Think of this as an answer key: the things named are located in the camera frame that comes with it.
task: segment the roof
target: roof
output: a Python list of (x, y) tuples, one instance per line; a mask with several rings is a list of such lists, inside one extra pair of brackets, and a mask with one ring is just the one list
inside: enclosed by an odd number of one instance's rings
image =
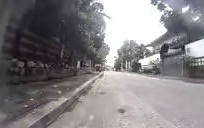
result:
[(146, 45), (146, 47), (151, 47), (151, 46), (154, 46), (154, 45), (158, 45), (158, 44), (162, 43), (164, 40), (166, 40), (169, 37), (171, 37), (171, 34), (166, 32), (162, 36), (158, 37), (157, 39), (155, 39), (154, 41), (152, 41), (151, 43)]

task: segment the roadside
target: roadside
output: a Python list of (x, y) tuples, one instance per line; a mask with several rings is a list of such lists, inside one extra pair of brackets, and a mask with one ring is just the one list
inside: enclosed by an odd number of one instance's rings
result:
[(148, 76), (148, 77), (154, 77), (154, 78), (158, 78), (158, 79), (178, 80), (178, 81), (183, 81), (183, 82), (187, 82), (187, 83), (195, 83), (195, 84), (203, 84), (204, 85), (204, 79), (200, 79), (200, 78), (162, 76), (162, 75), (152, 75), (152, 74), (142, 74), (142, 73), (133, 73), (133, 74), (143, 75), (143, 76)]
[(35, 108), (56, 101), (61, 96), (68, 97), (76, 88), (97, 74), (94, 72), (92, 74), (81, 74), (75, 77), (9, 87), (4, 105), (0, 108), (7, 115), (3, 124), (16, 121)]

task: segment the fence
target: fence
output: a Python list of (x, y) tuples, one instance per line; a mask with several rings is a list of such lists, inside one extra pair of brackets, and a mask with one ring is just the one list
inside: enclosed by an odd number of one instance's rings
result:
[(193, 58), (189, 62), (189, 73), (191, 77), (204, 78), (204, 56)]

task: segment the road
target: road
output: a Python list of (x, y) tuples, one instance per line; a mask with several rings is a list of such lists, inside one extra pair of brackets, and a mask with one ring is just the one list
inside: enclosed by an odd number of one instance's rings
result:
[(49, 128), (204, 128), (204, 85), (105, 72)]

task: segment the sky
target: sky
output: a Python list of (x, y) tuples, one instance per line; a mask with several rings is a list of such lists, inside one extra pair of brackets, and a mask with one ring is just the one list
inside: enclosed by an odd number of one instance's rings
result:
[(148, 44), (164, 34), (166, 29), (159, 22), (161, 12), (150, 4), (150, 0), (100, 0), (104, 12), (111, 17), (106, 20), (105, 43), (110, 46), (107, 64), (114, 65), (114, 56), (123, 41), (135, 40)]

